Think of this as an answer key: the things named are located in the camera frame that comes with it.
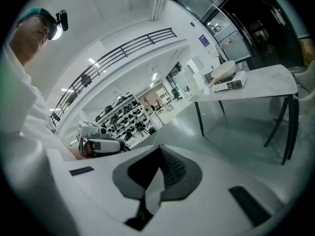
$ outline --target device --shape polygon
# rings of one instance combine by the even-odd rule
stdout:
[[[79,143],[79,151],[82,156],[83,142],[90,142],[93,157],[101,157],[117,154],[125,150],[125,142],[122,139],[111,138],[106,128],[100,127],[94,123],[79,121],[76,138]]]
[[[240,71],[236,74],[233,74],[231,77],[228,77],[224,80],[219,80],[217,81],[213,86],[212,90],[217,92],[217,91],[222,91],[222,90],[227,90],[227,89],[241,89],[245,85],[246,81],[246,72],[245,71]]]

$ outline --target light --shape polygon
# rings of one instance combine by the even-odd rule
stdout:
[[[156,76],[157,76],[157,73],[153,75],[152,81],[155,80]]]
[[[92,64],[95,63],[95,61],[92,58],[89,58],[89,62],[91,62]]]
[[[65,88],[62,88],[61,91],[64,91],[64,92],[73,92],[73,90],[69,90],[69,89],[65,89]]]
[[[56,40],[56,39],[60,38],[62,33],[63,33],[63,30],[61,29],[61,27],[57,26],[56,34],[51,40]]]

